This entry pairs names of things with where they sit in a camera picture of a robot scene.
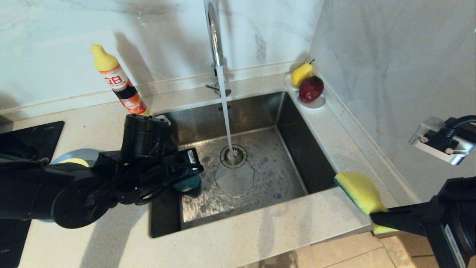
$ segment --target wall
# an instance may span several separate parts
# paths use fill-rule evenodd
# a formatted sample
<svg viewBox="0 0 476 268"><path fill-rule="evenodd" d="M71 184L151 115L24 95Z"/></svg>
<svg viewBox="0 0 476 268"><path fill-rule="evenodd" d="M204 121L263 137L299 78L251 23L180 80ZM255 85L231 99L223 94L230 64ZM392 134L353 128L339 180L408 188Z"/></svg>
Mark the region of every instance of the wall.
<svg viewBox="0 0 476 268"><path fill-rule="evenodd" d="M219 0L228 69L304 59L321 7ZM0 111L109 90L93 43L119 57L134 84L211 72L202 0L2 0L0 40Z"/></svg>
<svg viewBox="0 0 476 268"><path fill-rule="evenodd" d="M474 0L324 2L309 58L422 200L475 175L408 144L424 119L476 112Z"/></svg>

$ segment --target sink basin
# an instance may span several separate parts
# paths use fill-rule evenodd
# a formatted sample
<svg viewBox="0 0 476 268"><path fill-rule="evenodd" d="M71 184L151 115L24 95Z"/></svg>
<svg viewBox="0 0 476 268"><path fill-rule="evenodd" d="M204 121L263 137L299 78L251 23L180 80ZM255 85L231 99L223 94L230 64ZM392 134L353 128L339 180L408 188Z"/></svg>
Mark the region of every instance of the sink basin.
<svg viewBox="0 0 476 268"><path fill-rule="evenodd" d="M218 103L164 114L178 148L195 147L205 171L199 189L169 189L152 202L152 237L336 186L334 170L287 92L228 102L234 157L222 109Z"/></svg>

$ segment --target countertop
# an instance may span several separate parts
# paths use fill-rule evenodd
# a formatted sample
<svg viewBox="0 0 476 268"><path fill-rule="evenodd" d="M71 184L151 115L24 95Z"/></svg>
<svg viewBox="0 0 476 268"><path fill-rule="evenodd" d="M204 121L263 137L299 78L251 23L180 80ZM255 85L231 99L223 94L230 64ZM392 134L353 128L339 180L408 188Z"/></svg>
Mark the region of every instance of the countertop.
<svg viewBox="0 0 476 268"><path fill-rule="evenodd" d="M285 75L231 82L228 99L288 91ZM218 103L219 98L213 90L196 88L145 101L153 113L160 113ZM298 107L336 173L367 175L379 188L384 205L397 206L329 105L317 111ZM79 148L118 150L126 114L119 102L107 103L1 125L0 132L63 120L54 158ZM149 236L147 206L119 204L96 223L79 229L33 220L20 267L235 268L370 228L369 219L338 187L159 238Z"/></svg>

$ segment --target drain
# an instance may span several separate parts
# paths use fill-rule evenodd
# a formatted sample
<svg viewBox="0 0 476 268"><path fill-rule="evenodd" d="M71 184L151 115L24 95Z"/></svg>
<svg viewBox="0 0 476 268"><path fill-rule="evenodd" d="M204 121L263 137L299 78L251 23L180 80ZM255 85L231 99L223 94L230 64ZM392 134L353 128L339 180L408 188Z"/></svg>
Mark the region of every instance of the drain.
<svg viewBox="0 0 476 268"><path fill-rule="evenodd" d="M237 144L232 144L231 145L232 152L230 152L230 149L228 146L223 148L220 153L220 162L229 168L232 168L235 166L241 167L242 165L245 164L246 160L248 159L248 153L246 152L245 148L243 148L240 145Z"/></svg>

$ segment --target black cooktop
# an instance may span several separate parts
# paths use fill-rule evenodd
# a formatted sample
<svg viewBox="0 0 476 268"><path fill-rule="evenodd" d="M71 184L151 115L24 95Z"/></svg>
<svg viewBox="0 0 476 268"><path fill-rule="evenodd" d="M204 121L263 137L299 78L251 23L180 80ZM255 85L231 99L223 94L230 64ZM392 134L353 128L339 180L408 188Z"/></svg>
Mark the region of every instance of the black cooktop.
<svg viewBox="0 0 476 268"><path fill-rule="evenodd" d="M0 134L0 154L28 160L52 159L64 122L20 129ZM14 268L20 257L30 228L30 220L0 219L0 268Z"/></svg>

